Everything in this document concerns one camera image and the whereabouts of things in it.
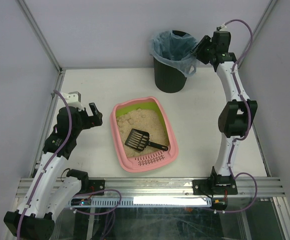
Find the black litter scoop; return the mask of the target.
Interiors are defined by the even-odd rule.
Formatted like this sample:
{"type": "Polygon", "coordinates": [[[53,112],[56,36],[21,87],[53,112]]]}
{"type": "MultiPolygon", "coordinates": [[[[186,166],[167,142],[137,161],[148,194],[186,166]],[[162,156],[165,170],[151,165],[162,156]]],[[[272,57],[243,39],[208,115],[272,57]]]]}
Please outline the black litter scoop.
{"type": "Polygon", "coordinates": [[[125,141],[125,145],[139,152],[144,151],[147,146],[162,151],[167,151],[169,149],[165,145],[150,141],[150,135],[148,132],[135,128],[130,131],[125,141]]]}

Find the pink litter box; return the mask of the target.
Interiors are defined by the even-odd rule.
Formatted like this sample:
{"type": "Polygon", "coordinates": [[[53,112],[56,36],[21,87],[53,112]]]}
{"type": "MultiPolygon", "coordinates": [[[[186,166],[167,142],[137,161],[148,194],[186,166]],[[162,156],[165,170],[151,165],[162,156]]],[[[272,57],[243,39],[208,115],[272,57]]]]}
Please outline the pink litter box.
{"type": "Polygon", "coordinates": [[[168,165],[177,158],[179,154],[179,148],[176,137],[174,135],[174,131],[162,105],[155,97],[148,96],[128,100],[123,103],[118,103],[114,106],[110,114],[109,120],[117,157],[121,167],[125,171],[130,173],[151,171],[168,165]],[[164,127],[165,133],[167,134],[169,139],[169,146],[167,151],[158,150],[151,154],[133,157],[128,157],[126,155],[124,150],[124,144],[121,141],[121,137],[119,134],[116,118],[137,109],[154,110],[156,112],[159,121],[164,127]]]}

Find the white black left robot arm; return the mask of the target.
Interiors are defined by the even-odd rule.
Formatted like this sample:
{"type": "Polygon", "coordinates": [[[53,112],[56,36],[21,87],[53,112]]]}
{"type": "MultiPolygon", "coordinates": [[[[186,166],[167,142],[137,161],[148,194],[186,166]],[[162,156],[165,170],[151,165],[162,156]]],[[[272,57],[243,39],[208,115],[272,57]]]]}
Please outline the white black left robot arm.
{"type": "Polygon", "coordinates": [[[57,175],[69,160],[83,130],[103,124],[102,113],[90,103],[92,115],[74,106],[62,107],[50,136],[45,140],[40,166],[22,203],[8,211],[4,223],[13,236],[25,240],[50,239],[62,209],[78,193],[89,187],[88,173],[71,169],[61,187],[52,192],[57,175]]]}

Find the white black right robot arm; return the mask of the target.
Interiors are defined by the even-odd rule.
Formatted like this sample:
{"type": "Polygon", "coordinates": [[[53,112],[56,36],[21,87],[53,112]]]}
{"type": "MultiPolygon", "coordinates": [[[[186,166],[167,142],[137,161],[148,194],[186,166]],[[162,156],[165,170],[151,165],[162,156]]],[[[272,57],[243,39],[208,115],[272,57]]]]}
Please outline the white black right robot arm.
{"type": "Polygon", "coordinates": [[[231,34],[217,30],[212,37],[204,36],[193,49],[192,54],[200,62],[211,64],[220,78],[226,97],[226,105],[218,118],[218,128],[222,134],[221,146],[210,176],[204,180],[194,180],[193,194],[236,195],[236,178],[233,166],[241,141],[249,134],[258,103],[245,92],[238,73],[238,61],[229,52],[231,34]]]}

